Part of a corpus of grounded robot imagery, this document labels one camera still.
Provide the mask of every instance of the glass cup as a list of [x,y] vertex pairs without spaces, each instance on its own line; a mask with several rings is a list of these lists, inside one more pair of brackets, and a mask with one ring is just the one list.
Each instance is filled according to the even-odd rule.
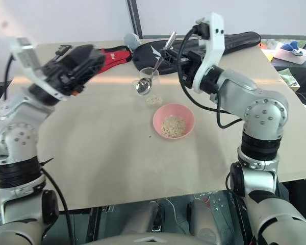
[[[141,69],[139,71],[139,79],[141,78],[150,79],[153,70],[154,69],[151,67]],[[144,100],[148,106],[161,106],[163,101],[162,101],[160,90],[161,90],[160,73],[158,70],[156,70],[153,73],[151,89],[149,93],[145,95],[140,95],[140,96],[144,97]]]

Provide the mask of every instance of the black bag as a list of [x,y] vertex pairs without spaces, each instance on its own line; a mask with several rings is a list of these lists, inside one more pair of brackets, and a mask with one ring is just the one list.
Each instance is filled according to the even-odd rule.
[[[133,63],[135,67],[138,70],[147,67],[154,67],[156,61],[160,57],[159,50],[163,49],[165,42],[166,42],[165,40],[149,42],[135,49],[133,53]],[[180,48],[181,42],[182,42],[181,40],[176,40],[172,45],[173,48],[175,50],[178,50]],[[225,35],[224,37],[225,50],[223,54],[226,55],[246,47],[256,46],[260,42],[261,42],[261,37],[256,32],[244,32],[240,34]],[[186,43],[184,53],[186,54],[189,50],[193,51],[197,49],[199,49],[198,40],[191,39],[188,40],[188,42]],[[161,75],[176,72],[176,70],[166,62],[162,62],[158,70]]]

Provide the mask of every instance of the metal spoon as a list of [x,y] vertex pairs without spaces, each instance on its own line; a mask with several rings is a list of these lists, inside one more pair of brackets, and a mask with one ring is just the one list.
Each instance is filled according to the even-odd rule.
[[[163,49],[164,50],[169,49],[176,38],[177,38],[177,33],[175,31],[173,31],[171,33],[168,41],[164,45]],[[152,71],[152,74],[151,74],[150,78],[141,78],[137,82],[136,90],[140,95],[146,95],[147,93],[150,92],[150,90],[152,88],[152,80],[153,80],[154,73],[159,68],[159,66],[162,64],[162,62],[163,62],[163,58],[162,58],[162,56],[160,56],[158,61],[155,63],[155,66],[153,68],[153,71]]]

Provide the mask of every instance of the white box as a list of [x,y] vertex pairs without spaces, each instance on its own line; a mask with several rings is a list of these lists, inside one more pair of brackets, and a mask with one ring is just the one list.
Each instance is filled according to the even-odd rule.
[[281,60],[286,60],[298,65],[302,65],[306,61],[306,50],[300,48],[298,51],[302,51],[302,56],[295,56],[293,53],[287,50],[278,48],[275,51],[274,57]]

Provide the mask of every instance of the beige table surface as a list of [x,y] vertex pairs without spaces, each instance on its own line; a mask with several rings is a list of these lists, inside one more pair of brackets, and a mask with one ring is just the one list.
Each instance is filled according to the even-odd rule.
[[[121,44],[111,41],[96,46]],[[38,46],[40,61],[52,58],[58,46]],[[226,55],[220,66],[241,72],[261,88],[280,91],[287,97],[289,120],[279,150],[278,175],[280,181],[306,178],[306,108],[297,96],[258,47]],[[219,129],[215,113],[192,104],[176,74],[165,75],[161,76],[163,103],[186,105],[196,119],[188,137],[165,140],[152,127],[156,108],[148,108],[133,90],[132,81],[137,76],[132,62],[95,76],[83,93],[58,103],[56,112],[41,126],[38,157],[40,161],[54,157],[45,168],[60,186],[70,209],[225,189],[225,177],[237,160],[242,122]],[[29,84],[24,77],[16,77],[9,94]],[[215,107],[206,94],[193,96]],[[236,117],[223,115],[221,119],[225,124]]]

